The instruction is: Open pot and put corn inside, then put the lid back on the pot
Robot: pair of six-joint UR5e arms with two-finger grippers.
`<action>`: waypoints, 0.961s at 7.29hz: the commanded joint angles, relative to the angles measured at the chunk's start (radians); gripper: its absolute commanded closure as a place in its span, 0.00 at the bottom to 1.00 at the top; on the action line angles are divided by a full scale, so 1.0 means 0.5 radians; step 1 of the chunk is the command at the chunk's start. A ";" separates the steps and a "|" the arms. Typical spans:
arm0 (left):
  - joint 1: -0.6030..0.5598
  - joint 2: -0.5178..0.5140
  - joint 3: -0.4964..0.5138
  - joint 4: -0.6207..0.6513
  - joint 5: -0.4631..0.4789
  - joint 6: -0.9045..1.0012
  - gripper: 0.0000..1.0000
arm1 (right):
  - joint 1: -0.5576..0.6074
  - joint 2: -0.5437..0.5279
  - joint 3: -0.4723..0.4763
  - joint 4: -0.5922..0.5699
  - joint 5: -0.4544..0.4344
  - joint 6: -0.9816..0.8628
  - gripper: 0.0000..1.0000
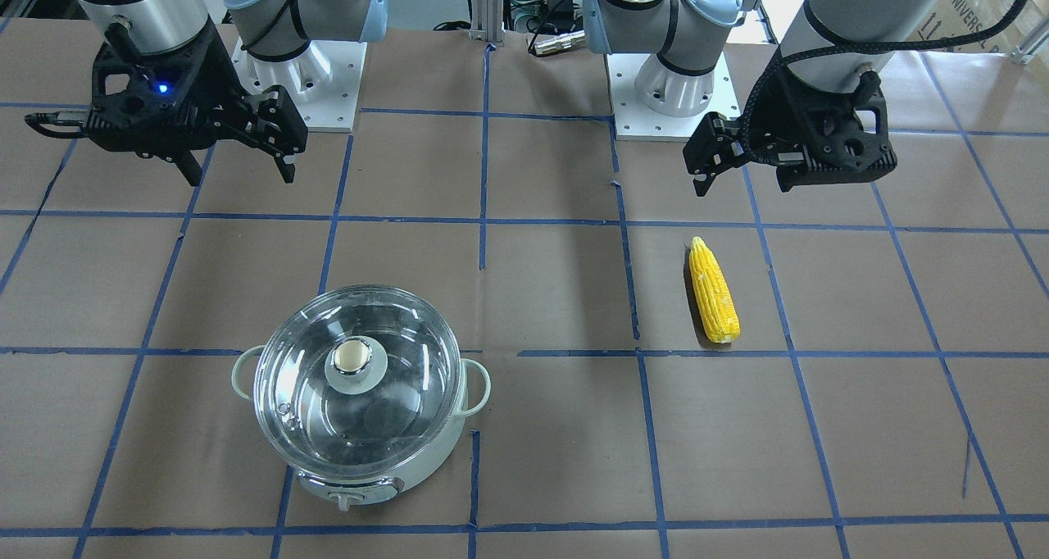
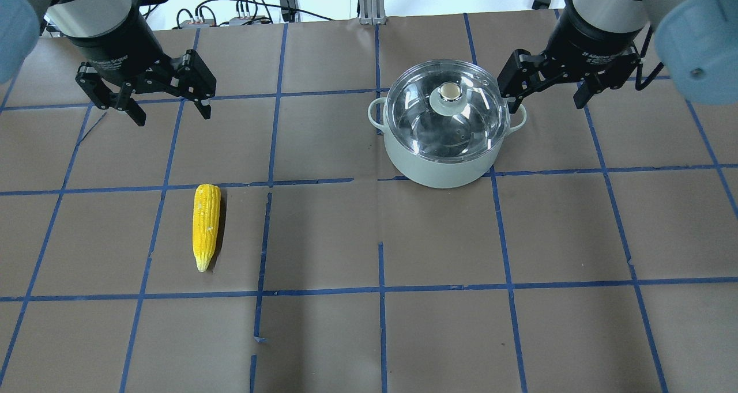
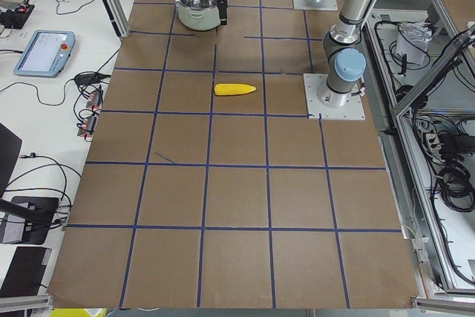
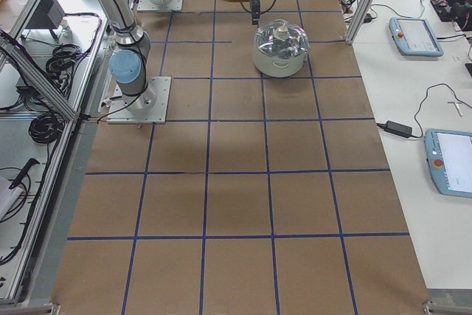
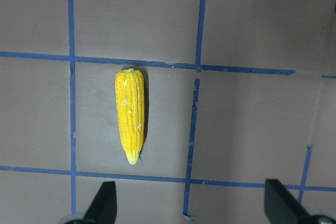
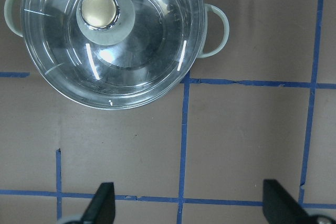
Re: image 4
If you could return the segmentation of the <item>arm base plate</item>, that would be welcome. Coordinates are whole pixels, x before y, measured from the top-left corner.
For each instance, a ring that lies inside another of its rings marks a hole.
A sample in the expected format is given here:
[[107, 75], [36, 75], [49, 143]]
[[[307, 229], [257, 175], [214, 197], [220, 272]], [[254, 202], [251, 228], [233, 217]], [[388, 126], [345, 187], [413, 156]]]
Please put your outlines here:
[[165, 123], [170, 96], [171, 77], [148, 77], [147, 90], [138, 98], [122, 94], [116, 84], [106, 122], [113, 124]]
[[180, 13], [183, 0], [139, 0], [138, 13]]

